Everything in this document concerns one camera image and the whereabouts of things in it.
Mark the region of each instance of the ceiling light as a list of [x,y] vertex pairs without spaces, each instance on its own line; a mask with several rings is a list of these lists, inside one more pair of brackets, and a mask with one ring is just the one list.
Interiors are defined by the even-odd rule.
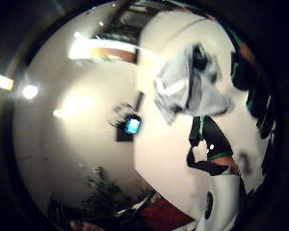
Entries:
[[9,79],[0,75],[0,89],[11,90],[13,87],[13,79]]
[[33,99],[39,93],[36,86],[28,85],[22,90],[22,95],[27,99]]
[[55,110],[55,111],[53,112],[53,115],[54,115],[55,117],[64,117],[64,116],[65,116],[65,113],[64,113],[62,110]]
[[70,47],[68,57],[72,60],[91,59],[92,50],[98,48],[115,49],[135,54],[137,47],[126,42],[107,39],[77,39]]
[[75,32],[75,33],[74,33],[74,36],[75,36],[76,38],[81,38],[83,35],[82,35],[80,32]]

